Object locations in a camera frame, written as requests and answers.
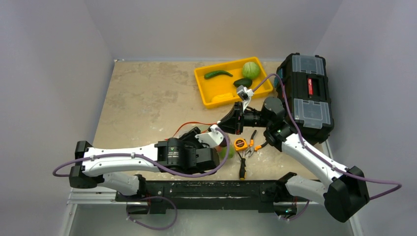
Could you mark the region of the green lime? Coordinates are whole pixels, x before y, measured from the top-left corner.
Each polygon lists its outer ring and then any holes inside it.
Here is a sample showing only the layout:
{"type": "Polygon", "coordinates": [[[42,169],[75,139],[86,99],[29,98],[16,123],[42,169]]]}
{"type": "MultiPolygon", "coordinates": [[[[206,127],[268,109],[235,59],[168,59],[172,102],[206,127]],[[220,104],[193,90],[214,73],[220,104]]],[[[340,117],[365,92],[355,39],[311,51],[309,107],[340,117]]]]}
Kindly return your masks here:
{"type": "Polygon", "coordinates": [[[223,160],[224,158],[227,158],[227,159],[233,158],[234,155],[235,155],[235,152],[236,151],[235,151],[233,145],[229,144],[228,147],[223,147],[222,151],[217,152],[217,153],[218,153],[218,156],[219,156],[220,160],[223,160]]]}

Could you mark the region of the clear orange zip bag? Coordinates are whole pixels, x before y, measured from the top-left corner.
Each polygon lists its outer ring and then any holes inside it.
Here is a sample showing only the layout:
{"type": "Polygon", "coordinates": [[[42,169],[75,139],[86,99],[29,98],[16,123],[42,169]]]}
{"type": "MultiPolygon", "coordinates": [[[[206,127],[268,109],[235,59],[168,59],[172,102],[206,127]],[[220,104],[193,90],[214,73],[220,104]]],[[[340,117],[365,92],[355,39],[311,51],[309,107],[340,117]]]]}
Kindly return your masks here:
{"type": "Polygon", "coordinates": [[[179,138],[180,135],[187,132],[185,130],[187,127],[190,128],[190,129],[192,129],[194,127],[198,127],[201,130],[201,133],[205,133],[205,132],[208,131],[208,128],[213,124],[216,124],[216,123],[204,123],[204,122],[199,122],[199,121],[189,121],[189,122],[183,123],[176,130],[176,132],[172,135],[172,137],[179,138]]]}

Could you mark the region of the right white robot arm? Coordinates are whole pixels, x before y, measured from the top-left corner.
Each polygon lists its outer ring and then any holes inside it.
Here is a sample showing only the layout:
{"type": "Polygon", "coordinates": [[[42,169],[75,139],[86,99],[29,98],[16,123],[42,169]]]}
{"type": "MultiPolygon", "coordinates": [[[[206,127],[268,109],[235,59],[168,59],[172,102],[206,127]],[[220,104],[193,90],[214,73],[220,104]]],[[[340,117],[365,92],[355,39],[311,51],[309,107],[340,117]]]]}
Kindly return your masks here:
{"type": "Polygon", "coordinates": [[[282,177],[276,187],[277,196],[288,200],[302,197],[325,207],[337,221],[346,222],[370,202],[364,173],[356,166],[346,166],[330,159],[309,144],[295,127],[285,120],[282,101],[268,97],[261,110],[246,111],[242,102],[236,102],[228,114],[217,122],[226,133],[239,135],[245,126],[264,127],[266,142],[306,167],[317,181],[296,174],[282,177]]]}

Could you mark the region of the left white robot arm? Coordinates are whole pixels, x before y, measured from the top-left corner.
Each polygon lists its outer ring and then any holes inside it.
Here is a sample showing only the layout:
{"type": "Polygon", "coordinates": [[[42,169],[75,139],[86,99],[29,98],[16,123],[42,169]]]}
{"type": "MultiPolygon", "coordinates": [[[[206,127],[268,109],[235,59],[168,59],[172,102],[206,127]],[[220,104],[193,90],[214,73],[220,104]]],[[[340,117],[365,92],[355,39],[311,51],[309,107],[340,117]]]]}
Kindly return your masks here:
{"type": "Polygon", "coordinates": [[[212,125],[206,133],[192,130],[181,138],[142,147],[102,149],[79,142],[69,183],[79,189],[103,186],[141,201],[147,188],[140,176],[130,176],[128,171],[166,172],[194,178],[211,175],[220,165],[216,148],[225,145],[226,139],[220,128],[212,125]]]}

